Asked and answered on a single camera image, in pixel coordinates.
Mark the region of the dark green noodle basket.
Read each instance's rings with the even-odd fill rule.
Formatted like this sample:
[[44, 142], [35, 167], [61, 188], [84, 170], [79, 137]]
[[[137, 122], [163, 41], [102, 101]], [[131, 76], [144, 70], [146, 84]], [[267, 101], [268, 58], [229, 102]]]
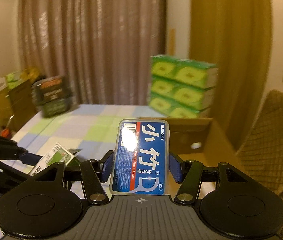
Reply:
[[32, 85], [33, 102], [42, 117], [65, 113], [72, 106], [72, 91], [64, 76], [42, 79]]

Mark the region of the green white toothpaste box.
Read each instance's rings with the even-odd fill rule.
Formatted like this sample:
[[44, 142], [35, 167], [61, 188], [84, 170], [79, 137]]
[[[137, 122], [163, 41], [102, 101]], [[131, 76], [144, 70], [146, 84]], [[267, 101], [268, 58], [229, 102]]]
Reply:
[[74, 157], [69, 150], [57, 142], [31, 169], [29, 175], [34, 176], [56, 162], [63, 162], [68, 165]]

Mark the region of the checkered tablecloth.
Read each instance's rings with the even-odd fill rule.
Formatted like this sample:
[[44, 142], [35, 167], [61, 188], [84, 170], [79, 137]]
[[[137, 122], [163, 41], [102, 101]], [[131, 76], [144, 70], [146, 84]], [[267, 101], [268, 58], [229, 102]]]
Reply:
[[148, 106], [78, 105], [51, 118], [37, 113], [14, 136], [18, 146], [37, 155], [45, 155], [59, 143], [66, 149], [78, 149], [79, 161], [101, 159], [116, 146], [121, 120], [162, 118]]

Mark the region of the blue floss pick box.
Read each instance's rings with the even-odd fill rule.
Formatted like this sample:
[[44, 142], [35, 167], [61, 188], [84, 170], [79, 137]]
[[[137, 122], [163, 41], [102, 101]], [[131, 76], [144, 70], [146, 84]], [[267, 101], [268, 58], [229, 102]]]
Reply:
[[168, 191], [170, 130], [163, 119], [119, 123], [110, 191], [160, 196]]

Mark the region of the green tissue box pack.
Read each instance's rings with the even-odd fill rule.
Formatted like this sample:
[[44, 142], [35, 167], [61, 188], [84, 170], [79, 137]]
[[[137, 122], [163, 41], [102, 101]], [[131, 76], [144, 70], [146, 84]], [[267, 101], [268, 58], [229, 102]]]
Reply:
[[206, 118], [214, 100], [216, 64], [169, 55], [152, 57], [148, 105], [172, 118]]

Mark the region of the open cardboard box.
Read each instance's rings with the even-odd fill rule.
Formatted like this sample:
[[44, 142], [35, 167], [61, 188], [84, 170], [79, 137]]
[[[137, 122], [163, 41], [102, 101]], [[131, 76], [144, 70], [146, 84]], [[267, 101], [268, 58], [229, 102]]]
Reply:
[[164, 118], [170, 128], [170, 152], [183, 160], [197, 160], [216, 167], [225, 162], [246, 172], [233, 145], [213, 118]]

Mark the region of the brown curtain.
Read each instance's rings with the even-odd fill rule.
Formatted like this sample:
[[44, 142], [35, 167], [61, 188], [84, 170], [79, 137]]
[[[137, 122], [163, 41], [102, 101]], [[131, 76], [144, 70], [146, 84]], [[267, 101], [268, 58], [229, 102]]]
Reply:
[[68, 80], [78, 103], [146, 105], [166, 0], [19, 0], [23, 68]]

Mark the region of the cardboard boxes beside table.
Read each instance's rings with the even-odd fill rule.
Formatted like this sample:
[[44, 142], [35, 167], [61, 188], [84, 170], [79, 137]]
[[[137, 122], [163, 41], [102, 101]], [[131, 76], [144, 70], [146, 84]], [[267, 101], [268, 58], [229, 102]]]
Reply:
[[42, 77], [36, 67], [0, 77], [0, 126], [20, 130], [36, 113], [32, 85]]

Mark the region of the wooden door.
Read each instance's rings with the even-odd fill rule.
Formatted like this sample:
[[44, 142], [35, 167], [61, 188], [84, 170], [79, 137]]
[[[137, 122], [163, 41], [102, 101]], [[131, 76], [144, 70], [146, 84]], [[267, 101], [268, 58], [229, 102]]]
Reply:
[[234, 148], [257, 114], [271, 47], [271, 0], [191, 0], [189, 56], [218, 66], [211, 116]]

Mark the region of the silver foil tea pouch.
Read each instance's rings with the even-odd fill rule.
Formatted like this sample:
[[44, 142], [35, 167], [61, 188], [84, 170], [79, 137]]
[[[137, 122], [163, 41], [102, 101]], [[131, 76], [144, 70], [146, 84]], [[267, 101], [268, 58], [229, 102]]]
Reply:
[[79, 166], [80, 160], [77, 158], [77, 154], [81, 151], [81, 149], [70, 148], [68, 151], [74, 156], [74, 158], [67, 164], [67, 167]]

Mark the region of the quilted brown chair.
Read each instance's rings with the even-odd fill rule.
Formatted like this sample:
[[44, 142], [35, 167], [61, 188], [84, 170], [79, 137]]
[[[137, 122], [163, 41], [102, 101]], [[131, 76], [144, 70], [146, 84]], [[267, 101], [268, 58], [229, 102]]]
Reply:
[[250, 177], [283, 196], [283, 92], [271, 90], [236, 154]]

